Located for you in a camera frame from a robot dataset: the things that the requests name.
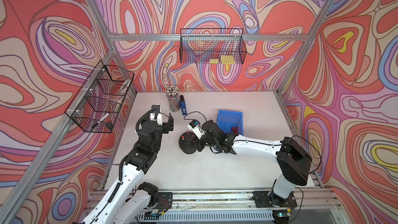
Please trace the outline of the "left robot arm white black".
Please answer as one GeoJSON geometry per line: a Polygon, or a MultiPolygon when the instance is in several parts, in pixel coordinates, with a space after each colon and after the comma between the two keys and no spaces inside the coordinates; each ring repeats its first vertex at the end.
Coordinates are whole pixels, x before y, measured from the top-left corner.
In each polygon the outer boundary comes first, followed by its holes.
{"type": "Polygon", "coordinates": [[[174,119],[162,120],[159,105],[153,105],[137,121],[138,140],[133,149],[121,160],[118,177],[105,196],[84,219],[84,224],[129,224],[146,208],[158,202],[158,187],[142,182],[155,162],[164,134],[174,128],[174,119]]]}

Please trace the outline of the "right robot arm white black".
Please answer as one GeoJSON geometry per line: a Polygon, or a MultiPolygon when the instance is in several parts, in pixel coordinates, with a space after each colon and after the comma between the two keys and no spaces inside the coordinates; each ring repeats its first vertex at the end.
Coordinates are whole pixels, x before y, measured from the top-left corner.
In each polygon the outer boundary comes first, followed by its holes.
{"type": "Polygon", "coordinates": [[[225,133],[212,120],[204,124],[192,120],[187,127],[187,137],[180,139],[180,147],[183,142],[188,145],[182,148],[186,154],[201,152],[207,146],[213,153],[252,155],[278,164],[282,173],[267,193],[272,206],[289,206],[293,202],[293,190],[307,185],[313,159],[294,137],[285,137],[282,141],[251,139],[237,133],[225,133]]]}

